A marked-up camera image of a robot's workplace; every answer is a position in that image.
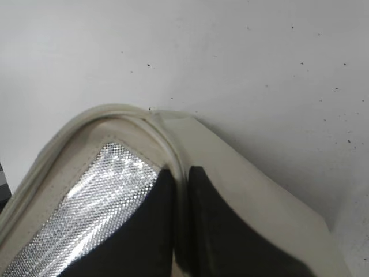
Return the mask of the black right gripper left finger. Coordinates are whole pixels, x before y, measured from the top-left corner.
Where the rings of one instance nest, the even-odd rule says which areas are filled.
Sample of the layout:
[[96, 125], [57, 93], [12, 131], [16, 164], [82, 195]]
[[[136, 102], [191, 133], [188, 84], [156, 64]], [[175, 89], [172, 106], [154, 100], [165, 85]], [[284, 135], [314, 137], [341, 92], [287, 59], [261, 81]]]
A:
[[170, 276], [173, 183], [161, 170], [132, 217], [84, 258], [84, 276]]

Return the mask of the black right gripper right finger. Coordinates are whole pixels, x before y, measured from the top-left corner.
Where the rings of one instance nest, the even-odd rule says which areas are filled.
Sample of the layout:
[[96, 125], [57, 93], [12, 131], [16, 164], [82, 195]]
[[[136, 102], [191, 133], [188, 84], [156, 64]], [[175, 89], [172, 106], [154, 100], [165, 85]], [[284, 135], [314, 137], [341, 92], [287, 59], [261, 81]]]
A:
[[191, 167], [188, 191], [194, 276], [312, 276], [305, 264], [249, 227], [202, 167]]

